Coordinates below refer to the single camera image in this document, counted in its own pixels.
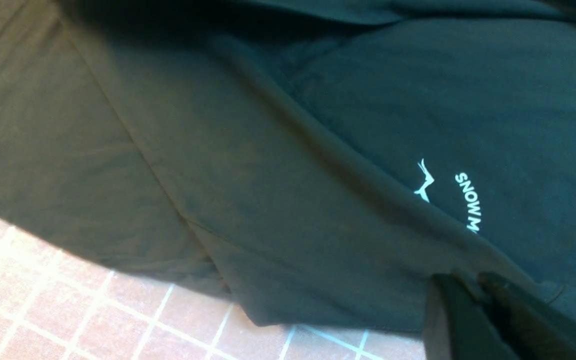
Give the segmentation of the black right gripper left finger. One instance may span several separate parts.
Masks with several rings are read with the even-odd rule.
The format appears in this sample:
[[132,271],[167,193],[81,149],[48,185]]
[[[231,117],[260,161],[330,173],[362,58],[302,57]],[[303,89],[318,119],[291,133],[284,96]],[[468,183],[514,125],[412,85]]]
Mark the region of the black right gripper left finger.
[[440,273],[430,278],[423,315],[428,360],[518,360],[494,325],[492,297],[474,280]]

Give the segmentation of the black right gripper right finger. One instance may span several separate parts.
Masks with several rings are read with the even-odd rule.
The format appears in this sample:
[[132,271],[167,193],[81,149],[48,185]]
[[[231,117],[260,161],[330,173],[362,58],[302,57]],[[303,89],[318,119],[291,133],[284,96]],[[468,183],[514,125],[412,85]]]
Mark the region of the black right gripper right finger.
[[492,272],[477,276],[487,315],[521,360],[576,360],[576,321]]

